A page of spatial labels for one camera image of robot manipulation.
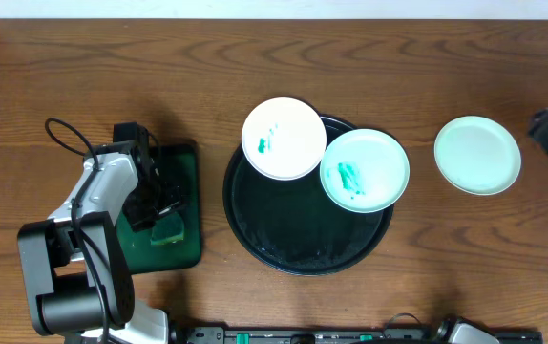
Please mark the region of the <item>green scouring sponge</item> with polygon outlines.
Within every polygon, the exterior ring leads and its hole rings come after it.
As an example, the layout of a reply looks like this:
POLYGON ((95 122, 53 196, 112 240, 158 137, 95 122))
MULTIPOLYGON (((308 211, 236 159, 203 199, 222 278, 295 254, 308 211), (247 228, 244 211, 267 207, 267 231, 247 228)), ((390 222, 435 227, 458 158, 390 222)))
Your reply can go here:
POLYGON ((178 213, 170 214, 155 222, 150 242, 153 246, 173 244, 184 239, 185 223, 178 213))

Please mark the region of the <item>pale green plate front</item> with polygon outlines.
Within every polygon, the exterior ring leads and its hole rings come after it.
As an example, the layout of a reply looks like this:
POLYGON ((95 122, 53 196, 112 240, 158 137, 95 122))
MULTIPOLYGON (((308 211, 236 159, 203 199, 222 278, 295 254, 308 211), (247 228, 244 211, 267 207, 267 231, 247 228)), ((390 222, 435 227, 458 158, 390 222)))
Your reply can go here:
POLYGON ((433 153, 438 170, 450 184, 478 196, 507 190, 522 166, 512 134, 496 121, 479 116, 445 124, 435 138, 433 153))

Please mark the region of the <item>pale green plate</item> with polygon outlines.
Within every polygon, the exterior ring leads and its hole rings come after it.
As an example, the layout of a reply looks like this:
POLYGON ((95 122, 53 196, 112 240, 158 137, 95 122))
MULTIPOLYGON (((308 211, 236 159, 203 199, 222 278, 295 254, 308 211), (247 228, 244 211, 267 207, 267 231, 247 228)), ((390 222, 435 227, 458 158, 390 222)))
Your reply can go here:
POLYGON ((450 184, 478 196, 507 190, 522 166, 512 134, 496 121, 479 116, 445 124, 435 138, 433 153, 438 170, 450 184))
POLYGON ((351 130, 328 145, 320 164, 321 185, 338 206, 372 213, 405 192, 410 164, 402 145, 374 129, 351 130))

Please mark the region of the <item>white plate with green smear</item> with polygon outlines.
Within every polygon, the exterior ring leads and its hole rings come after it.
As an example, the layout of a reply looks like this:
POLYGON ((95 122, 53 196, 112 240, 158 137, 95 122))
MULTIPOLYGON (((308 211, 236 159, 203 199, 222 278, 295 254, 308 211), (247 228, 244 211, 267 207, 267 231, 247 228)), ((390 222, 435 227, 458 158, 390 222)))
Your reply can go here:
POLYGON ((292 181, 320 163, 327 133, 318 113, 291 97, 275 97, 257 105, 242 127, 241 144, 249 164, 267 178, 292 181))

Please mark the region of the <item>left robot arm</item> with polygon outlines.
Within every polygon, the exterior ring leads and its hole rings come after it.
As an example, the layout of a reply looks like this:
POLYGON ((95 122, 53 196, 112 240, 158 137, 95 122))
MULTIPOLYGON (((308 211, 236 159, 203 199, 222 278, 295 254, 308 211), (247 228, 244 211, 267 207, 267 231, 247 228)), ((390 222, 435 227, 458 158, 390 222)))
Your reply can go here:
POLYGON ((151 230, 158 246, 183 229, 156 227, 183 207, 160 175, 156 138, 135 122, 115 125, 113 141, 88 145, 83 172, 65 202, 46 220, 17 234, 30 319, 42 335, 75 335, 97 343, 168 343, 166 312, 136 300, 116 231, 125 217, 134 232, 151 230))

